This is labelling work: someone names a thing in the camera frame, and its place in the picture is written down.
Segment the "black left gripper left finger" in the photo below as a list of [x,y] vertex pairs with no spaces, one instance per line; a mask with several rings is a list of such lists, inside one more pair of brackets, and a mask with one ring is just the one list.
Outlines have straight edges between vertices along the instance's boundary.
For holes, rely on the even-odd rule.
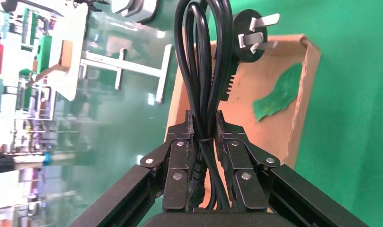
[[188,183],[193,155],[193,116],[168,128],[165,142],[142,158],[72,223],[73,227],[137,227],[155,200],[163,213],[145,227],[169,227],[169,214],[189,213]]

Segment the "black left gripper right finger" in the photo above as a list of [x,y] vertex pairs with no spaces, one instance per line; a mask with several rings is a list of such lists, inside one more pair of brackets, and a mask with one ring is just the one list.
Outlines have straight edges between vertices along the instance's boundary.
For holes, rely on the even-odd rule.
[[347,209],[291,167],[252,144],[243,127],[216,114],[216,151],[223,167],[232,227],[363,227]]

